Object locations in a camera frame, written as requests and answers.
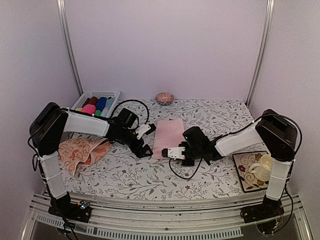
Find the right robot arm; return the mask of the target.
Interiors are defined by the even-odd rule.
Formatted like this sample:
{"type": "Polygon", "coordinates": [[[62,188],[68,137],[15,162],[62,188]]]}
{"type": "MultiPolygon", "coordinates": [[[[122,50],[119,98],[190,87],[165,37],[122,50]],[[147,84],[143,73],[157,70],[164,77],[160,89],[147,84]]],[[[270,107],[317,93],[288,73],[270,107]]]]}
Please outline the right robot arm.
{"type": "Polygon", "coordinates": [[[284,214],[281,197],[287,193],[292,164],[302,144],[302,131],[291,118],[267,109],[247,126],[210,140],[198,126],[182,134],[184,141],[174,150],[179,160],[221,160],[246,147],[263,143],[272,158],[268,187],[262,203],[246,206],[240,215],[245,223],[256,222],[284,214]]]}

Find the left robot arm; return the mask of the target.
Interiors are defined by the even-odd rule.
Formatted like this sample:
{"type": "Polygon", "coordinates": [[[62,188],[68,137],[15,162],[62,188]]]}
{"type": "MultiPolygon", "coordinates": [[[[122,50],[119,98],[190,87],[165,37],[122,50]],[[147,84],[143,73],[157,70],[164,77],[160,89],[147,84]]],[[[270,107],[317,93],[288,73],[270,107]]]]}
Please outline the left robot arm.
{"type": "Polygon", "coordinates": [[[61,217],[64,221],[88,223],[92,212],[87,201],[72,203],[66,190],[58,164],[58,149],[63,133],[103,137],[111,143],[128,146],[138,158],[149,157],[153,152],[142,137],[154,132],[156,126],[146,122],[132,128],[137,118],[136,114],[126,108],[117,116],[103,117],[63,108],[54,102],[47,104],[29,128],[28,145],[35,152],[40,176],[50,196],[49,214],[61,217]]]}

